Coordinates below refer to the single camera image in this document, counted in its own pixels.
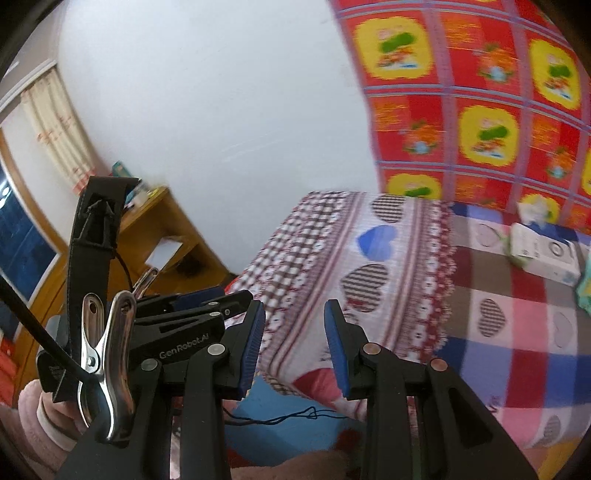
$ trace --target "curtain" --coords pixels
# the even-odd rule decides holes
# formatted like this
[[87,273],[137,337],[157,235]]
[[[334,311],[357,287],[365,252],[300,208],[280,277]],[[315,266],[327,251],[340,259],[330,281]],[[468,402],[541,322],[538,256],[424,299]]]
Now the curtain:
[[54,166],[75,193],[96,174],[92,149],[55,68],[21,94],[21,103]]

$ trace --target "metal clip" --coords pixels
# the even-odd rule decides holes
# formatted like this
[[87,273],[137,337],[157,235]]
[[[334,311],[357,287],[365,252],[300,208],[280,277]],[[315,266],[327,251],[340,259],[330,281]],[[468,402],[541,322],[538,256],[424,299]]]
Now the metal clip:
[[134,295],[120,291],[111,303],[105,327],[105,310],[100,299],[89,293],[82,303],[80,360],[96,382],[78,385],[78,406],[87,426],[101,410],[108,411],[107,442],[127,437],[135,413],[128,385],[128,356],[136,308]]
[[154,280],[156,280],[158,273],[159,271],[155,267],[149,268],[144,273],[142,273],[142,276],[137,282],[135,282],[134,285],[133,294],[136,300],[141,299],[145,295],[146,290],[148,290],[150,285],[154,282]]

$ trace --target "black cable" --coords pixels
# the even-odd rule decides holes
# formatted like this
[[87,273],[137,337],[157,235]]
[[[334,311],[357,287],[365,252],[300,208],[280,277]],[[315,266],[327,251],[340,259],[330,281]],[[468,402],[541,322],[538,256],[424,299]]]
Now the black cable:
[[242,420],[242,421],[232,421],[232,420],[225,420],[226,425],[232,425],[236,427],[243,427],[245,425],[278,425],[282,421],[286,421],[287,419],[308,419],[308,420],[317,420],[321,417],[329,418],[329,419],[346,419],[348,417],[342,415],[329,415],[324,412],[331,412],[335,413],[333,410],[329,410],[328,408],[321,408],[318,409],[316,407],[308,407],[305,410],[301,410],[295,413],[290,413],[287,415],[282,415],[281,417],[276,417],[274,419],[269,420],[253,420],[248,417],[238,417],[230,413],[227,409],[223,409],[223,411],[232,419],[234,420]]
[[119,255],[119,252],[117,250],[113,249],[113,252],[115,253],[115,258],[119,261],[119,263],[121,264],[121,267],[123,267],[123,270],[125,271],[125,276],[127,277],[127,283],[129,284],[129,291],[133,291],[134,290],[134,283],[131,281],[131,275],[129,275],[129,269],[127,268],[127,265],[125,265],[123,258],[121,258],[121,255]]
[[16,315],[31,336],[41,345],[53,359],[65,370],[69,371],[79,381],[90,380],[91,375],[78,365],[74,359],[68,355],[57,342],[46,332],[41,323],[37,321],[31,310],[18,296],[17,292],[8,284],[3,276],[0,275],[0,299]]

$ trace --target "window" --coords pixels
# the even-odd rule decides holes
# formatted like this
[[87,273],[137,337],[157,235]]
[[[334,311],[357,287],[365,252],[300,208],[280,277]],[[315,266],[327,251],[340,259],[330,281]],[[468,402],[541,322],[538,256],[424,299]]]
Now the window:
[[[0,167],[0,273],[29,303],[57,252],[33,224]],[[18,321],[0,304],[0,328],[13,338]]]

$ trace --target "black strap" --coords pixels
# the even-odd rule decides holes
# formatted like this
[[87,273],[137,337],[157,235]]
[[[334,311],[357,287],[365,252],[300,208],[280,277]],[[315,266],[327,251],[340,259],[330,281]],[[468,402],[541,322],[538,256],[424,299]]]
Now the black strap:
[[[133,178],[91,177],[78,201],[70,240],[66,299],[68,353],[78,364],[82,300],[92,292],[107,305],[109,264],[117,248],[125,198],[138,183]],[[78,380],[64,372],[53,401],[74,400],[77,386]]]

